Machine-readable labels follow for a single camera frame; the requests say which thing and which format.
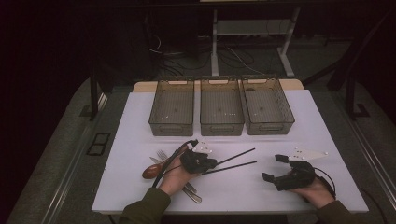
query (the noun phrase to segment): person's right hand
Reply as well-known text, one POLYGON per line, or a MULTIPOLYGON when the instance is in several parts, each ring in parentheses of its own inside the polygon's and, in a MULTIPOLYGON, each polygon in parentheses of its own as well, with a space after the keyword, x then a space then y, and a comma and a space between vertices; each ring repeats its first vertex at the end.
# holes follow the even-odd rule
POLYGON ((317 178, 311 185, 300 189, 290 189, 291 192, 297 193, 309 202, 311 202, 317 209, 335 201, 324 184, 317 178))

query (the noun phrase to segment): dark background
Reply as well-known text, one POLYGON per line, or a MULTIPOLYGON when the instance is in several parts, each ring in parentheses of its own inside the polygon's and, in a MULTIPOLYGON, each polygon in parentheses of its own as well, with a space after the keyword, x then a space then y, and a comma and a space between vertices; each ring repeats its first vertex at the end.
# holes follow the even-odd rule
MULTIPOLYGON (((158 26, 152 26, 154 32, 169 31, 164 41, 193 43, 196 34, 208 31, 210 35, 211 13, 178 11, 153 14, 158 22, 158 26)), ((295 34, 351 36, 355 34, 351 31, 366 31, 384 11, 383 7, 376 10, 367 5, 338 5, 332 10, 303 7, 295 34), (346 29, 346 24, 353 28, 346 29)), ((0 223, 6 222, 70 99, 90 72, 97 73, 105 91, 111 91, 113 85, 154 76, 153 62, 145 50, 147 33, 139 21, 141 16, 81 17, 67 1, 0 2, 0 223)), ((394 80, 396 75, 394 18, 393 13, 354 72, 364 74, 361 82, 396 123, 394 82, 381 81, 394 80)))

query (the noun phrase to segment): fork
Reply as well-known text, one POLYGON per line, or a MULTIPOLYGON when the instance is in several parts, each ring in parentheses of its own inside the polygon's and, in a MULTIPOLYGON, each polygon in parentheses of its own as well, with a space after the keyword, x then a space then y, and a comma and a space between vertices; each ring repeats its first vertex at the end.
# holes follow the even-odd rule
MULTIPOLYGON (((168 159, 168 156, 162 151, 162 150, 158 150, 157 151, 157 155, 158 157, 163 160, 166 161, 168 159)), ((197 190, 192 186, 192 184, 190 184, 189 182, 187 182, 186 186, 187 189, 189 189, 191 192, 196 193, 197 190)))

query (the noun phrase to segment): sleeve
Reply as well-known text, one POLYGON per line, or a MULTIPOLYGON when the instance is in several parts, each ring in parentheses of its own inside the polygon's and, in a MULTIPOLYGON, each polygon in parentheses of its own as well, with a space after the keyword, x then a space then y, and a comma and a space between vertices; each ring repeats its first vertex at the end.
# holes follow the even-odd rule
POLYGON ((343 204, 335 201, 317 211, 318 219, 326 224, 366 224, 363 220, 351 214, 343 204))
POLYGON ((122 211, 120 224, 159 224, 163 212, 169 206, 169 195, 160 189, 150 188, 142 201, 129 204, 122 211))

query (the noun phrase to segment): person's left hand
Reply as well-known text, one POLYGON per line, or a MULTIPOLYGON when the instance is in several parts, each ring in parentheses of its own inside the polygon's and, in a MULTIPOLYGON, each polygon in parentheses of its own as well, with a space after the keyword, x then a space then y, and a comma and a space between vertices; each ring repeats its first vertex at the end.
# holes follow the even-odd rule
POLYGON ((187 182, 195 178, 200 174, 190 174, 187 172, 180 161, 180 156, 178 155, 169 164, 165 175, 163 176, 163 182, 159 186, 163 192, 167 193, 169 196, 174 195, 176 192, 181 190, 187 182))

